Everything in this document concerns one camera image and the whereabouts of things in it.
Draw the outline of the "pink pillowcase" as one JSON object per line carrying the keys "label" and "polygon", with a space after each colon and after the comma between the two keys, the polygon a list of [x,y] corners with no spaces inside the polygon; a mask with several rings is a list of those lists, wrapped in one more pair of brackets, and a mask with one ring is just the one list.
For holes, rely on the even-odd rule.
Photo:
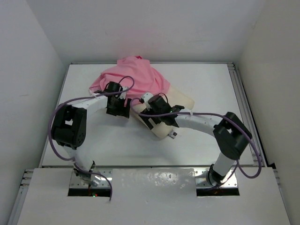
{"label": "pink pillowcase", "polygon": [[128,98],[137,98],[146,92],[166,94],[170,83],[153,68],[149,60],[141,56],[128,56],[117,60],[117,64],[101,72],[90,86],[90,92],[103,90],[109,82],[120,82],[121,86],[132,87],[126,94]]}

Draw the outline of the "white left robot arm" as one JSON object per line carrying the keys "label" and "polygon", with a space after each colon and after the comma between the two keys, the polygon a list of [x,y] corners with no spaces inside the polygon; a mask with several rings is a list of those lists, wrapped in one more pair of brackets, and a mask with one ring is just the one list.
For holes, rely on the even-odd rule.
{"label": "white left robot arm", "polygon": [[109,82],[90,97],[70,99],[60,104],[51,115],[48,137],[53,152],[64,161],[71,161],[76,175],[89,186],[97,187],[107,178],[96,170],[95,162],[82,148],[87,120],[103,109],[109,115],[129,118],[131,99],[126,97],[129,90],[130,87],[122,86],[120,82]]}

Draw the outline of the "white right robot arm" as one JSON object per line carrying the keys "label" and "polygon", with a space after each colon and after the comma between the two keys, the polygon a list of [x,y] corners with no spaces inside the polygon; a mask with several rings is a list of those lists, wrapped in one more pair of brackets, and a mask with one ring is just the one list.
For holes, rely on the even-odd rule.
{"label": "white right robot arm", "polygon": [[148,125],[149,118],[155,124],[164,123],[177,128],[189,128],[213,136],[220,149],[220,154],[207,172],[206,180],[211,187],[221,185],[232,165],[238,161],[252,139],[252,134],[236,114],[227,112],[220,122],[212,119],[214,114],[195,113],[181,105],[171,107],[160,95],[145,93],[140,103],[146,109],[139,116]]}

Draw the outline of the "cream pillow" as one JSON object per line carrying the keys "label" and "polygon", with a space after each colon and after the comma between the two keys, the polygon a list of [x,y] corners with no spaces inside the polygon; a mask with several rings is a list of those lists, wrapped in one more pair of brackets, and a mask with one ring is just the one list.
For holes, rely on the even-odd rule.
{"label": "cream pillow", "polygon": [[146,92],[143,97],[132,100],[131,112],[159,139],[166,138],[178,126],[176,115],[182,109],[193,109],[194,100],[170,86],[166,93],[151,94]]}

